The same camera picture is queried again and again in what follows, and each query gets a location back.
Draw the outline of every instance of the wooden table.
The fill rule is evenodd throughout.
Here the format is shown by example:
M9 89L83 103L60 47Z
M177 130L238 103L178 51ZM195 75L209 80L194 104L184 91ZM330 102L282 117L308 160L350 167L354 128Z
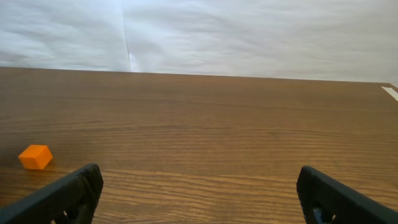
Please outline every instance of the wooden table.
M0 205L101 168L93 223L304 223L314 166L398 210L387 83L0 68ZM47 144L54 160L17 156Z

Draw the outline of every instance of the cube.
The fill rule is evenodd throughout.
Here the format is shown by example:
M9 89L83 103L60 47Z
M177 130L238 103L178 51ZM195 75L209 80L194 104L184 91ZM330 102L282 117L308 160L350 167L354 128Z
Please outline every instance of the cube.
M46 145L30 145L18 158L26 169L44 169L52 160L52 154Z

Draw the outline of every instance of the white tape strip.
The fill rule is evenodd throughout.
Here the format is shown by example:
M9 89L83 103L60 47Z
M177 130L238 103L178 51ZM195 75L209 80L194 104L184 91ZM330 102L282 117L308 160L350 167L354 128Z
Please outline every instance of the white tape strip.
M383 88L388 93L390 93L390 95L398 101L398 93L393 88L388 88L388 87L384 87L384 86L382 86L381 88Z

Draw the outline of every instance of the white paper sheet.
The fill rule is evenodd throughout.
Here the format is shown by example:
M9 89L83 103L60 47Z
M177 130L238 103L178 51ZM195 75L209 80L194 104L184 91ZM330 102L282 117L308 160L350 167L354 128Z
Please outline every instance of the white paper sheet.
M398 1L123 1L135 72L398 83Z
M121 1L0 0L0 66L130 71Z

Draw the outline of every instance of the wrinkled white paper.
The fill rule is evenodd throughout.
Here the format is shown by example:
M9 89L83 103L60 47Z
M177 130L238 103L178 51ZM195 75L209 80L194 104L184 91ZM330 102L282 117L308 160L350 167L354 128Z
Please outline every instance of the wrinkled white paper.
M0 66L130 71L121 2L1 0Z
M398 1L123 1L131 69L398 83Z

